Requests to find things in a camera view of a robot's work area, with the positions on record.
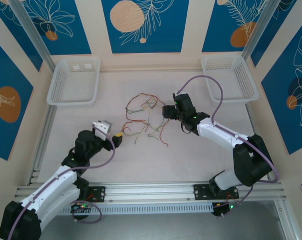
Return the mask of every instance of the black mounting bracket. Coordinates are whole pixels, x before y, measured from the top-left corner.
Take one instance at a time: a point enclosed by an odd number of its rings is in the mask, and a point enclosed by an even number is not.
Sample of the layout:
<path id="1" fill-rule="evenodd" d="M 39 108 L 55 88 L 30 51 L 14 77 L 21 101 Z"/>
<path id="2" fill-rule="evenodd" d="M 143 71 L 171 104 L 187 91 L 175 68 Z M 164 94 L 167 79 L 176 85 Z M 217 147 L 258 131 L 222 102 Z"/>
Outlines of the black mounting bracket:
<path id="1" fill-rule="evenodd" d="M 91 203 L 103 203 L 105 198 L 105 187 L 89 186 L 87 201 Z"/>
<path id="2" fill-rule="evenodd" d="M 195 184 L 193 186 L 195 200 L 226 200 L 228 195 L 232 196 L 232 199 L 240 198 L 238 189 L 235 186 L 220 191 L 218 195 L 214 195 L 209 186 L 209 184 Z"/>

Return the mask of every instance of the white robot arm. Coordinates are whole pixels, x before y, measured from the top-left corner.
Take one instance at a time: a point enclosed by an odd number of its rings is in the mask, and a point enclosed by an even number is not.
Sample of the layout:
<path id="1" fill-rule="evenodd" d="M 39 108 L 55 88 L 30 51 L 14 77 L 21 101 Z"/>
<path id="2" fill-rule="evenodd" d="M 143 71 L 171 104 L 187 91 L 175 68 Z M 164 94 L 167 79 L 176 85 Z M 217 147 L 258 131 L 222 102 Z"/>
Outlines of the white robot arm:
<path id="1" fill-rule="evenodd" d="M 185 92 L 173 94 L 173 99 L 175 105 L 163 107 L 164 118 L 178 120 L 182 130 L 184 127 L 189 132 L 211 139 L 220 146 L 233 151 L 234 168 L 218 173 L 210 179 L 209 189 L 215 199 L 224 199 L 228 189 L 234 186 L 251 187 L 272 171 L 271 166 L 263 157 L 247 145 L 247 143 L 253 145 L 270 160 L 267 148 L 260 136 L 239 134 L 213 122 L 208 114 L 196 112 L 189 95 Z"/>
<path id="2" fill-rule="evenodd" d="M 92 131 L 84 130 L 78 134 L 75 147 L 70 149 L 62 166 L 37 191 L 21 202 L 10 202 L 3 214 L 0 238 L 7 240 L 13 224 L 10 240 L 38 240 L 47 224 L 73 201 L 83 201 L 88 197 L 89 182 L 81 178 L 90 166 L 90 159 L 103 148 L 113 149 L 107 133 L 110 124 L 99 121 L 93 123 Z M 112 138 L 114 147 L 122 143 L 122 135 Z"/>

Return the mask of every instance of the yellow connector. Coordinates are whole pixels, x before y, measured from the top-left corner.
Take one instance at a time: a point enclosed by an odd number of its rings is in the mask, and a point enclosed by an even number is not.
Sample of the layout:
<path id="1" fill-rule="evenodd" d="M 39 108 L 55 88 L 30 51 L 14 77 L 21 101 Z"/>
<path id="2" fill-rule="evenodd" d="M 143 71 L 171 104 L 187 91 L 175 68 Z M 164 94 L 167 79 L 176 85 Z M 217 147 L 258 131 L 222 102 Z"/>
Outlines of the yellow connector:
<path id="1" fill-rule="evenodd" d="M 122 133 L 122 132 L 119 132 L 117 135 L 114 135 L 114 136 L 116 136 L 116 137 L 121 137 L 121 136 L 123 136 L 123 133 Z"/>

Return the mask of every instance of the wire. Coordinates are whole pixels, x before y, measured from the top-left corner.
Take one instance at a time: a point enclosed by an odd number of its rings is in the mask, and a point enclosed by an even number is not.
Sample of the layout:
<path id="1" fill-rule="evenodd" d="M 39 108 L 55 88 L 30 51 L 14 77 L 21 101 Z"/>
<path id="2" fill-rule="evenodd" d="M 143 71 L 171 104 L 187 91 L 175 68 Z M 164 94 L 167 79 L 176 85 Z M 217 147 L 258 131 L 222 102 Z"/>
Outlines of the wire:
<path id="1" fill-rule="evenodd" d="M 77 203 L 82 203 L 82 204 L 88 204 L 88 205 L 91 205 L 92 207 L 96 208 L 98 210 L 98 212 L 100 213 L 100 217 L 97 219 L 97 220 L 94 220 L 94 221 L 83 221 L 83 220 L 77 220 L 75 217 L 74 217 L 74 214 L 80 209 L 82 210 L 83 208 L 77 208 L 76 210 L 73 211 L 72 213 L 72 218 L 77 222 L 77 223 L 81 223 L 81 224 L 95 224 L 97 223 L 98 221 L 101 220 L 102 218 L 102 212 L 101 212 L 101 209 L 95 205 L 94 203 L 92 202 L 88 202 L 88 201 L 83 201 L 83 200 L 77 200 L 77 201 L 73 201 L 71 202 L 72 204 L 77 204 Z"/>
<path id="2" fill-rule="evenodd" d="M 84 201 L 88 201 L 92 197 L 94 197 L 94 194 L 91 193 Z"/>
<path id="3" fill-rule="evenodd" d="M 27 210 L 27 208 L 41 195 L 42 192 L 44 192 L 53 182 L 55 182 L 58 178 L 60 178 L 61 176 L 63 176 L 64 174 L 70 172 L 70 171 L 73 171 L 73 170 L 87 170 L 87 169 L 97 169 L 97 168 L 101 168 L 105 165 L 107 165 L 113 158 L 114 158 L 114 155 L 115 155 L 115 145 L 112 141 L 112 138 L 108 135 L 108 134 L 105 134 L 104 132 L 102 132 L 100 129 L 96 128 L 95 125 L 92 125 L 92 127 L 94 129 L 96 129 L 97 131 L 99 131 L 101 134 L 103 134 L 110 142 L 111 142 L 111 145 L 112 145 L 112 155 L 110 157 L 110 159 L 100 165 L 97 165 L 97 166 L 77 166 L 77 167 L 74 167 L 74 168 L 69 168 L 63 172 L 61 172 L 57 178 L 53 178 L 51 179 L 33 198 L 32 200 L 30 200 L 26 205 L 25 207 L 21 210 L 21 212 L 19 213 L 19 215 L 16 217 L 13 225 L 12 225 L 12 228 L 10 230 L 10 233 L 8 235 L 8 238 L 7 240 L 11 240 L 12 238 L 12 235 L 13 235 L 13 232 L 14 232 L 14 229 L 16 228 L 16 225 L 18 224 L 18 222 L 20 221 L 22 215 L 24 214 L 24 212 Z"/>
<path id="4" fill-rule="evenodd" d="M 212 124 L 213 124 L 213 126 L 219 128 L 220 130 L 222 130 L 222 131 L 228 133 L 229 135 L 235 137 L 236 135 L 235 135 L 234 133 L 232 133 L 231 131 L 225 129 L 224 127 L 222 127 L 222 126 L 220 126 L 220 125 L 218 125 L 218 124 L 216 124 L 216 123 L 214 122 L 214 117 L 215 117 L 217 111 L 220 109 L 220 107 L 221 107 L 221 105 L 222 105 L 222 102 L 223 102 L 223 98 L 224 98 L 224 92 L 223 92 L 222 86 L 219 84 L 219 82 L 218 82 L 216 79 L 212 78 L 211 76 L 207 76 L 207 75 L 197 75 L 197 76 L 194 76 L 194 77 L 190 78 L 190 79 L 189 79 L 189 80 L 181 87 L 180 90 L 177 91 L 177 94 L 179 94 L 179 93 L 186 87 L 186 85 L 187 85 L 190 81 L 192 81 L 193 79 L 196 79 L 196 78 L 208 78 L 208 79 L 212 80 L 213 82 L 215 82 L 216 85 L 219 87 L 219 89 L 220 89 L 220 91 L 221 91 L 221 100 L 220 100 L 220 102 L 219 102 L 217 108 L 215 109 L 215 111 L 214 111 L 213 114 L 212 114 L 212 117 L 211 117 Z M 240 137 L 240 136 L 238 137 L 238 139 L 241 140 L 242 142 L 244 142 L 245 144 L 247 144 L 248 146 L 250 146 L 253 150 L 255 150 L 255 151 L 256 151 L 256 152 L 257 152 L 257 153 L 258 153 L 258 154 L 259 154 L 259 155 L 260 155 L 260 156 L 261 156 L 261 157 L 262 157 L 262 158 L 270 165 L 271 169 L 273 170 L 273 172 L 274 172 L 274 174 L 275 174 L 275 179 L 274 179 L 274 180 L 259 180 L 259 182 L 261 182 L 261 183 L 268 183 L 268 184 L 277 183 L 278 180 L 279 180 L 279 173 L 278 173 L 278 171 L 276 170 L 276 168 L 275 168 L 275 166 L 273 165 L 273 163 L 268 159 L 268 157 L 266 157 L 265 154 L 263 154 L 257 147 L 255 147 L 255 146 L 254 146 L 253 144 L 251 144 L 249 141 L 243 139 L 243 138 Z M 227 212 L 226 214 L 224 214 L 224 215 L 222 215 L 222 216 L 224 217 L 224 216 L 228 215 L 228 214 L 229 214 L 230 212 L 232 212 L 235 208 L 237 208 L 237 207 L 238 207 L 238 206 L 239 206 L 239 205 L 240 205 L 240 204 L 248 197 L 248 195 L 252 192 L 252 190 L 253 190 L 253 186 L 251 186 L 251 189 L 248 191 L 248 193 L 247 193 L 247 194 L 246 194 L 239 202 L 237 202 L 237 204 L 235 205 L 234 208 L 232 208 L 229 212 Z"/>
<path id="5" fill-rule="evenodd" d="M 147 96 L 149 97 L 148 100 L 146 100 L 140 107 L 141 109 L 137 109 L 137 110 L 131 110 L 129 109 L 129 106 L 130 104 L 132 103 L 132 101 L 136 98 L 138 98 L 139 96 Z M 135 141 L 134 141 L 134 144 L 137 143 L 137 140 L 140 138 L 140 136 L 142 135 L 143 132 L 147 132 L 147 130 L 149 128 L 151 128 L 153 130 L 152 133 L 148 133 L 148 137 L 154 137 L 156 140 L 158 140 L 155 136 L 153 136 L 154 133 L 156 132 L 159 132 L 160 135 L 159 135 L 159 140 L 165 144 L 166 146 L 168 146 L 168 144 L 166 142 L 164 142 L 162 140 L 162 132 L 163 132 L 163 129 L 164 129 L 164 126 L 166 125 L 166 123 L 169 121 L 169 119 L 167 121 L 164 121 L 164 118 L 162 119 L 162 123 L 158 126 L 158 127 L 153 127 L 150 123 L 150 115 L 148 116 L 148 120 L 146 119 L 131 119 L 129 117 L 130 114 L 135 114 L 135 113 L 139 113 L 139 112 L 142 112 L 142 111 L 145 111 L 147 108 L 149 109 L 154 109 L 155 107 L 161 107 L 158 105 L 158 103 L 161 103 L 163 106 L 165 106 L 165 103 L 163 103 L 157 96 L 155 95 L 152 95 L 152 94 L 148 94 L 148 93 L 140 93 L 138 95 L 136 95 L 135 97 L 133 97 L 129 102 L 128 104 L 126 105 L 126 119 L 128 120 L 122 127 L 122 132 L 123 134 L 125 134 L 126 136 L 135 136 L 137 135 L 137 137 L 135 138 Z M 126 129 L 128 129 L 130 132 L 131 132 L 131 129 L 127 126 L 129 124 L 132 124 L 132 123 L 142 123 L 143 125 L 145 125 L 141 131 L 139 132 L 136 132 L 136 133 L 127 133 L 125 132 Z"/>

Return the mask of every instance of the mesh basket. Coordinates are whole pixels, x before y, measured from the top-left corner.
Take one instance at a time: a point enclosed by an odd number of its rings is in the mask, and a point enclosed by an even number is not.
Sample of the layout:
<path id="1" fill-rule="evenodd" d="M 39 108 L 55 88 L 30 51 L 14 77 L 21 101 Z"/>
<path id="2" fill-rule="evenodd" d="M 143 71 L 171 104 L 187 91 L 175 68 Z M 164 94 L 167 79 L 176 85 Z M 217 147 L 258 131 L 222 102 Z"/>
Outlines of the mesh basket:
<path id="1" fill-rule="evenodd" d="M 260 97 L 253 77 L 242 56 L 203 56 L 201 64 L 204 74 L 215 78 L 222 86 L 224 92 L 223 103 L 246 104 Z M 220 89 L 209 79 L 206 79 L 206 83 L 211 103 L 213 106 L 217 106 L 221 100 Z"/>
<path id="2" fill-rule="evenodd" d="M 93 105 L 100 72 L 97 57 L 60 60 L 54 70 L 46 101 L 50 105 Z"/>

